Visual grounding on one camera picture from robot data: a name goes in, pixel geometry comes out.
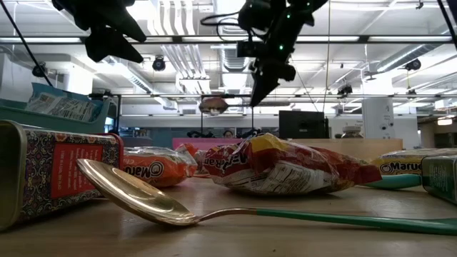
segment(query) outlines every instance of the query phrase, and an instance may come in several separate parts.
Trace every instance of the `cable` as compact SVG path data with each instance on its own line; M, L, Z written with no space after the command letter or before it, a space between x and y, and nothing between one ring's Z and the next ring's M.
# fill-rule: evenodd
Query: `cable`
M331 1L328 1L328 42L327 42L327 70L326 70L326 91L323 95L323 107L322 107L322 112L325 113L326 110L326 97L327 97L327 91L328 91L328 70L330 66L330 23L331 23Z
M210 15L210 16L207 16L203 19L200 20L200 24L202 26L215 26L216 27L216 33L217 33L217 36L222 40L222 41L227 41L225 39L222 38L221 34L219 33L219 26L237 26L237 27L240 27L240 25L238 23L233 23L233 22L223 22L223 21L226 21L226 20L229 20L229 19L235 19L234 17L230 17L232 15L235 15L235 14L238 14L239 11L236 11L236 12L233 12L233 13L230 13L230 14L216 14L216 15ZM216 19L216 18L222 18L222 17L225 17L224 19L221 19L220 21L217 21L217 22L206 22L210 19Z
M293 61L292 56L291 56L291 61L292 61L292 64L295 66L295 62ZM319 110L317 109L316 104L313 101L313 98L309 95L308 89L306 88L306 85L303 82L303 79L301 79L300 72L297 72L297 75L298 75L298 78L300 79L301 85L303 86L303 88L306 91L306 94L308 95L309 99L311 100L311 103L314 105L314 108L316 109L316 111L319 112Z
M16 29L16 32L17 32L19 38L21 38L22 43L24 44L24 46L25 46L27 52L28 52L29 55L30 55L30 58L34 61L35 65L40 69L40 72L44 75L44 79L46 80L46 82L48 83L48 85L51 86L51 87L53 87L51 81L50 81L49 78L48 78L48 76L44 73L44 70L43 70L42 67L39 65L38 61L35 59L34 54L31 52L31 50L30 50L30 48L29 48L29 45L27 44L25 38L22 36L22 33L19 31L19 28L17 27L16 22L14 22L13 17L11 17L11 14L9 13L8 9L6 8L6 5L5 5L5 3L3 2L3 0L0 0L0 4L1 4L1 7L3 8L3 10L4 10L6 16L8 17L9 21L11 22L11 25L13 25L14 29Z
M449 33L452 36L452 42L454 42L454 46L456 46L456 49L457 49L457 36L456 36L456 32L454 31L454 27L452 26L452 22L449 19L449 15L446 12L446 9L444 8L443 1L437 0L437 2L438 2L438 5L440 6L441 12L443 13L444 20L446 21L446 24L448 25Z

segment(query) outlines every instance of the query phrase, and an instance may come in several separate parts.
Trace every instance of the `green can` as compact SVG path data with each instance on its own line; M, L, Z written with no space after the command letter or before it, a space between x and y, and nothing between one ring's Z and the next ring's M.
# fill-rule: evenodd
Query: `green can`
M457 204L457 156L425 157L422 185L431 195Z

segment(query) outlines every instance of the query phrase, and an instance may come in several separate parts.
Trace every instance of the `white pillar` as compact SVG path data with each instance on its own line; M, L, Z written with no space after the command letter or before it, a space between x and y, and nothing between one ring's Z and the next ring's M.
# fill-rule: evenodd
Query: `white pillar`
M363 81L363 94L393 94L392 78L389 74L376 75L375 80ZM362 102L365 138L395 138L393 99L372 98Z

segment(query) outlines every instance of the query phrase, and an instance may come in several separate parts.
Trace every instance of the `desk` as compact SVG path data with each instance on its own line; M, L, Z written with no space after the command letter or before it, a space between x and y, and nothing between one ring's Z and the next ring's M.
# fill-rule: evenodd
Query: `desk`
M391 216L457 217L457 206L421 188L381 191L351 188L326 196L244 196L192 178L165 190L195 213L226 207ZM0 256L457 256L457 237L377 231L372 228L259 216L226 216L176 229L150 223L108 200L0 234Z

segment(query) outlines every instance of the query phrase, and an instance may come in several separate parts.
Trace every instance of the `red label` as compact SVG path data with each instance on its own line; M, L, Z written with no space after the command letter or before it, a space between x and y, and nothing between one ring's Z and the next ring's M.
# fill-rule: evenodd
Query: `red label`
M103 146L91 144L56 143L52 164L51 198L72 196L95 189L79 171L76 160L87 158L101 161Z

